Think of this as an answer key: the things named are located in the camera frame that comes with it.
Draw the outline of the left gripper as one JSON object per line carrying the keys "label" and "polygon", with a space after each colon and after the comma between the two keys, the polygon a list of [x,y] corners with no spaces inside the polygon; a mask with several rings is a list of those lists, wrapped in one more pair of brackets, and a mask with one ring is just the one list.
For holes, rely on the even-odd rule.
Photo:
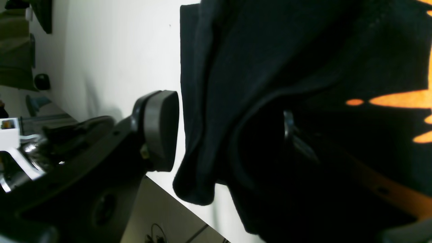
{"label": "left gripper", "polygon": [[18,148],[1,151],[1,188],[9,193],[18,186],[48,174],[85,152],[114,127],[110,116],[49,128],[24,139]]}

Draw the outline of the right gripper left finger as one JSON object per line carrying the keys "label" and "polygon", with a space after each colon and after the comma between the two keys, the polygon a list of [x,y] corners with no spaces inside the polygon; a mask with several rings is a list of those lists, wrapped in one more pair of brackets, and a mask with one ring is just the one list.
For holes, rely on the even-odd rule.
{"label": "right gripper left finger", "polygon": [[9,193],[1,188],[1,242],[119,243],[142,178],[172,170],[178,128],[176,91],[140,97],[76,158]]}

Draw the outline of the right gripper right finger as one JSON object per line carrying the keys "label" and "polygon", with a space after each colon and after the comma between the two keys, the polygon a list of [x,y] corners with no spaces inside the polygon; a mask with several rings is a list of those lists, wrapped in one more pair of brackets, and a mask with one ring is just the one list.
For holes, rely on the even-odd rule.
{"label": "right gripper right finger", "polygon": [[301,243],[430,243],[431,197],[374,171],[283,113]]}

